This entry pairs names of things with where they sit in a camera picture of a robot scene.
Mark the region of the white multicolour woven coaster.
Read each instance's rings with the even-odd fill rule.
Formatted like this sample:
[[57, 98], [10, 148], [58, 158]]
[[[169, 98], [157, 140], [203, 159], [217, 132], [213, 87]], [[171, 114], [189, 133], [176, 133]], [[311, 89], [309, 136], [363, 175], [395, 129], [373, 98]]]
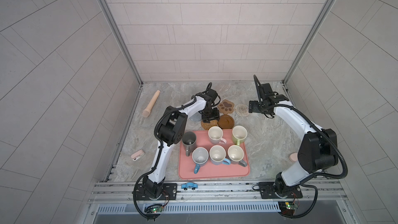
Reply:
[[237, 104], [235, 112], [241, 117], [247, 117], [249, 115], [249, 107], [245, 104]]

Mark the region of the cork paw coaster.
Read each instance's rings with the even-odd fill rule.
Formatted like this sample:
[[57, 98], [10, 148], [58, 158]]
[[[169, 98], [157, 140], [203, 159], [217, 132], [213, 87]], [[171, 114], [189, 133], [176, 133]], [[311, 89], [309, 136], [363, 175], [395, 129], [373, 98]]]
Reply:
[[229, 115], [234, 112], [235, 104], [229, 100], [223, 100], [221, 103], [218, 104], [217, 108], [219, 112], [223, 115]]

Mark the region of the blue woven coaster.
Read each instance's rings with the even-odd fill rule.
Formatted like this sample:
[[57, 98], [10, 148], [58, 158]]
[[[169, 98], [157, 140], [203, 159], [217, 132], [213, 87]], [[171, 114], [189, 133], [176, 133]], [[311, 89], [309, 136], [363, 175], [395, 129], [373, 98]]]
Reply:
[[202, 114], [197, 112], [197, 113], [193, 114], [189, 119], [191, 121], [194, 121], [194, 122], [201, 122], [202, 121]]

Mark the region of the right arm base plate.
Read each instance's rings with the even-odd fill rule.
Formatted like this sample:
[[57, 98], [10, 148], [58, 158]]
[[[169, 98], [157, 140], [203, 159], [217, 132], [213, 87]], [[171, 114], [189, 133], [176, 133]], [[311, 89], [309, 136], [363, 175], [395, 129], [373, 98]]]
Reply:
[[283, 182], [260, 182], [258, 188], [262, 199], [303, 198], [299, 185], [286, 186]]

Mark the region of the rattan woven coaster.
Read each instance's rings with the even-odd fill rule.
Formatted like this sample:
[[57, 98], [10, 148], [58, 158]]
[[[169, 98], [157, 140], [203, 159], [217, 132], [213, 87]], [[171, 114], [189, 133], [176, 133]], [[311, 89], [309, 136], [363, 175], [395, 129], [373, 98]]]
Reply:
[[211, 120], [209, 123], [201, 121], [201, 127], [204, 130], [209, 130], [211, 127], [217, 127], [218, 126], [218, 120]]

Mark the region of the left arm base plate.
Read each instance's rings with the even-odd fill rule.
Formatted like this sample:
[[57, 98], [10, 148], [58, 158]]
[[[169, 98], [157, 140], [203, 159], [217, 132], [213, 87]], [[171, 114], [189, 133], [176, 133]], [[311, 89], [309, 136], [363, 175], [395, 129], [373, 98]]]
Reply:
[[139, 201], [176, 200], [177, 184], [165, 183], [161, 185], [143, 185], [140, 183], [138, 184], [138, 187], [133, 190], [133, 194], [136, 195], [136, 199]]

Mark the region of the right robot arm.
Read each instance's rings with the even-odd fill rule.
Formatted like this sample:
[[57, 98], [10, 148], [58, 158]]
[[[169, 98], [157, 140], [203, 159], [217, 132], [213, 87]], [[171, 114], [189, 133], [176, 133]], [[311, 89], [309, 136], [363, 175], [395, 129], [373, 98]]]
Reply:
[[267, 118], [279, 116], [302, 139], [297, 162], [276, 176], [273, 186], [276, 196], [288, 197], [297, 186], [317, 176], [345, 178], [348, 166], [337, 147], [336, 133], [312, 122], [286, 96], [273, 91], [270, 84], [261, 84], [256, 75], [254, 82], [258, 100], [249, 102], [249, 112]]

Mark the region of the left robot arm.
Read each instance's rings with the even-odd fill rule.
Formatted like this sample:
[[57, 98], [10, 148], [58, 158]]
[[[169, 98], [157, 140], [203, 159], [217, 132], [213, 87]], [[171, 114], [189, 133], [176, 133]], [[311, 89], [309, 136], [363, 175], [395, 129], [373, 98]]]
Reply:
[[151, 170], [141, 175], [136, 184], [142, 182], [144, 194], [150, 199], [158, 199], [163, 190], [166, 167], [174, 147], [181, 141], [187, 120], [196, 113], [201, 114], [204, 123], [219, 120], [216, 99], [218, 93], [209, 83], [203, 92], [191, 97], [191, 100], [180, 107], [169, 106], [154, 128], [154, 137], [159, 141]]

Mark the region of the dark wooden coaster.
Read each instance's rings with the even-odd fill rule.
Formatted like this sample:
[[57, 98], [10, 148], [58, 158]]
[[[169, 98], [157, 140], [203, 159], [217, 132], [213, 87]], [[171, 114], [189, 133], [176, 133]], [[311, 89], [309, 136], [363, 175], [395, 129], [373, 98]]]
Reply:
[[233, 129], [235, 121], [230, 115], [222, 115], [218, 120], [218, 127], [221, 129]]

